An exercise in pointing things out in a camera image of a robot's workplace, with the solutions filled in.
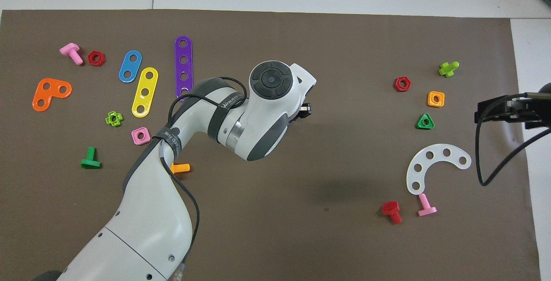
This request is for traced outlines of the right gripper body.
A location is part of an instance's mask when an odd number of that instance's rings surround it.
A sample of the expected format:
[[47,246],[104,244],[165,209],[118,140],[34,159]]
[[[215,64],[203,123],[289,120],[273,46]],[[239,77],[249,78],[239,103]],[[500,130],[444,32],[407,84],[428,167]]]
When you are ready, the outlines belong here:
[[525,124],[525,129],[551,127],[551,101],[546,98],[529,98],[512,101],[515,115]]

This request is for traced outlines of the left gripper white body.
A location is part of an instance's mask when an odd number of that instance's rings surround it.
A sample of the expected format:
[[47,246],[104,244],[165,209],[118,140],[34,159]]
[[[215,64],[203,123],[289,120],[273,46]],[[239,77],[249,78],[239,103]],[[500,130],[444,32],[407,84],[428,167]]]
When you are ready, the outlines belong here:
[[298,112],[310,90],[317,83],[316,79],[304,68],[296,63],[290,65],[291,87],[288,91],[288,101],[290,103],[288,110],[288,122],[298,119]]

